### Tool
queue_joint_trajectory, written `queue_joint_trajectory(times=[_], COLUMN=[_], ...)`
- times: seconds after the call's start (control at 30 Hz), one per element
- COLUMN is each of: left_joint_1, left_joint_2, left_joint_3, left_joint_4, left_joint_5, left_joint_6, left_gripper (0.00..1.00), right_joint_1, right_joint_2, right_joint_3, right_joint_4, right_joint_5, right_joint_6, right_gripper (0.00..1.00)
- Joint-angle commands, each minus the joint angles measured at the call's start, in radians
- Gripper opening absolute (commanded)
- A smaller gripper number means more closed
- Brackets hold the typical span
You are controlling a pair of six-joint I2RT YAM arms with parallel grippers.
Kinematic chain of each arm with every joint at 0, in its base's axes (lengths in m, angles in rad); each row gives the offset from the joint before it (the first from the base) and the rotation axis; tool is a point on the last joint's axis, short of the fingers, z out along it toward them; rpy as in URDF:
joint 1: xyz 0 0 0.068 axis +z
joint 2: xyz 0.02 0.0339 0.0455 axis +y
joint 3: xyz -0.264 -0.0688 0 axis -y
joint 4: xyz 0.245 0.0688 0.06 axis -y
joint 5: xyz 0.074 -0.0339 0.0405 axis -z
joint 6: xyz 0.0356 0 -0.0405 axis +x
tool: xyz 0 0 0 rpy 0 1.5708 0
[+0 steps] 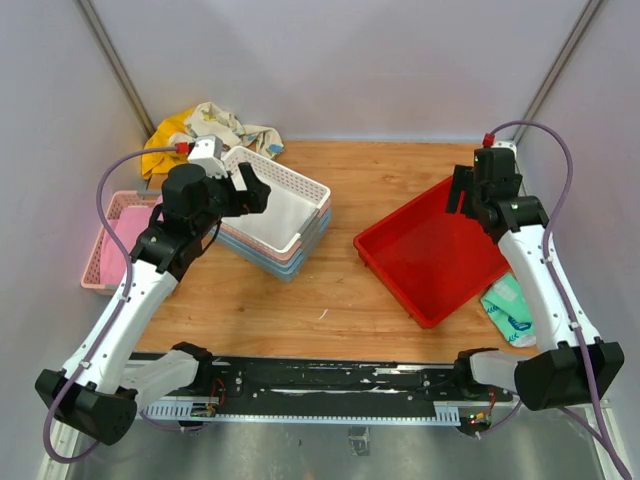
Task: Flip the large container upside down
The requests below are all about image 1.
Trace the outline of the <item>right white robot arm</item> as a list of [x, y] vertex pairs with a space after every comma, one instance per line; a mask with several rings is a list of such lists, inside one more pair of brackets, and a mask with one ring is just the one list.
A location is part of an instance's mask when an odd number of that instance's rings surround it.
[[463, 351], [454, 390], [474, 400], [498, 387], [532, 411], [602, 399], [624, 353], [590, 322], [556, 253], [546, 211], [537, 197], [520, 195], [521, 183], [514, 147], [479, 148], [472, 165], [455, 167], [446, 210], [477, 221], [507, 260], [529, 308], [538, 353], [525, 358], [492, 348]]

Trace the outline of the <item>pink perforated basket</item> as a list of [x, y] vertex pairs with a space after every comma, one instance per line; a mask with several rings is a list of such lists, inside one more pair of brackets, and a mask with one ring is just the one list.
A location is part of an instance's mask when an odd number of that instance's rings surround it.
[[276, 254], [269, 251], [264, 246], [251, 246], [245, 241], [238, 240], [233, 235], [221, 231], [217, 242], [232, 249], [251, 254], [256, 258], [280, 265], [282, 268], [289, 268], [304, 252], [310, 250], [310, 244], [326, 230], [331, 216], [331, 201], [327, 203], [313, 216], [306, 224], [304, 231], [294, 245], [283, 254]]

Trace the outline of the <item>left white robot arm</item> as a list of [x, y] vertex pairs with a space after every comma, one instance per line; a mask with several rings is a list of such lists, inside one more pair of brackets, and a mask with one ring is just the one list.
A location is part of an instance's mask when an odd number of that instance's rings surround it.
[[238, 165], [243, 189], [229, 173], [210, 177], [197, 164], [173, 168], [147, 228], [125, 256], [116, 293], [82, 345], [58, 370], [45, 369], [35, 388], [49, 408], [43, 435], [59, 421], [104, 445], [120, 441], [136, 415], [163, 396], [185, 388], [207, 393], [214, 383], [212, 355], [179, 343], [135, 370], [125, 366], [141, 334], [191, 264], [207, 249], [204, 238], [224, 217], [261, 214], [270, 187], [248, 162]]

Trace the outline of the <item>large red plastic bin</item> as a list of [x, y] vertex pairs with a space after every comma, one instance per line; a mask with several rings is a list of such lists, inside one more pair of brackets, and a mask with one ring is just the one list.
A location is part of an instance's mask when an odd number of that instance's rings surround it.
[[364, 264], [423, 329], [509, 269], [476, 221], [445, 211], [451, 184], [442, 180], [353, 240]]

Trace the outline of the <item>white perforated basket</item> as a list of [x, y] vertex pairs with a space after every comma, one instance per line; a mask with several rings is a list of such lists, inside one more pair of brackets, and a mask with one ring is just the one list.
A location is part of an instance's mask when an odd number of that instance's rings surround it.
[[328, 207], [330, 188], [242, 146], [231, 148], [222, 162], [241, 189], [246, 185], [239, 165], [249, 163], [271, 193], [263, 213], [226, 218], [221, 232], [274, 259], [287, 259], [310, 222]]

